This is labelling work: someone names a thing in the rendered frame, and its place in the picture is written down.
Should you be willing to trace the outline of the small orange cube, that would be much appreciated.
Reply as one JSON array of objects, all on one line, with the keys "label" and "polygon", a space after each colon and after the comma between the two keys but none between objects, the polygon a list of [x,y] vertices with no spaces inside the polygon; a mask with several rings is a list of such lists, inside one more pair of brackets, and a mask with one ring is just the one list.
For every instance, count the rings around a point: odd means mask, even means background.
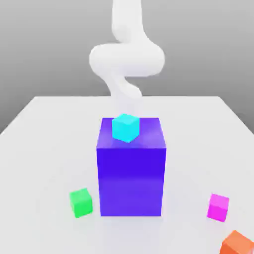
[{"label": "small orange cube", "polygon": [[234,230],[222,242],[219,254],[254,254],[254,242]]}]

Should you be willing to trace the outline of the small green cube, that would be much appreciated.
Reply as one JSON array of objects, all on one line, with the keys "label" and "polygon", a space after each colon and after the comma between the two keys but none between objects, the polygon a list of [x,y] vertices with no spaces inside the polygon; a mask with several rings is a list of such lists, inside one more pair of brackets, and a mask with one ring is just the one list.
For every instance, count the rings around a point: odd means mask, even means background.
[{"label": "small green cube", "polygon": [[93,212],[92,197],[87,188],[71,192],[69,198],[75,218],[80,218]]}]

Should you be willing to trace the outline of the small cyan cube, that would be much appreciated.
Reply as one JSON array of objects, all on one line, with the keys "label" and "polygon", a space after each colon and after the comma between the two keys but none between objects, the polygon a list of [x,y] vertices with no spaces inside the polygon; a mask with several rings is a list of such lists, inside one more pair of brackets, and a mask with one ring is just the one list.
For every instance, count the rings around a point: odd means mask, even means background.
[{"label": "small cyan cube", "polygon": [[112,137],[130,143],[139,136],[139,124],[138,117],[122,114],[112,120]]}]

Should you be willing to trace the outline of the small magenta cube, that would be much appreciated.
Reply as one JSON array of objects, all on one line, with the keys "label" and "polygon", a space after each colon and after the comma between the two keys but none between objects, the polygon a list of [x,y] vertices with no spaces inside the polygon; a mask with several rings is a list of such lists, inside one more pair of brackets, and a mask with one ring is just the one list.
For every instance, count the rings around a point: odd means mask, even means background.
[{"label": "small magenta cube", "polygon": [[225,222],[229,207],[229,198],[212,194],[209,201],[207,217],[220,222]]}]

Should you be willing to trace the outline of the large purple box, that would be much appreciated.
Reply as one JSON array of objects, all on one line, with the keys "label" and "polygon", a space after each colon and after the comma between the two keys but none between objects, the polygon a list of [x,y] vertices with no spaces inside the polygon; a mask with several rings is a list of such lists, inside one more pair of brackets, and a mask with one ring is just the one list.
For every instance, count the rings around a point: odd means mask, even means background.
[{"label": "large purple box", "polygon": [[166,144],[159,119],[141,118],[139,136],[126,143],[103,118],[96,150],[101,216],[160,216]]}]

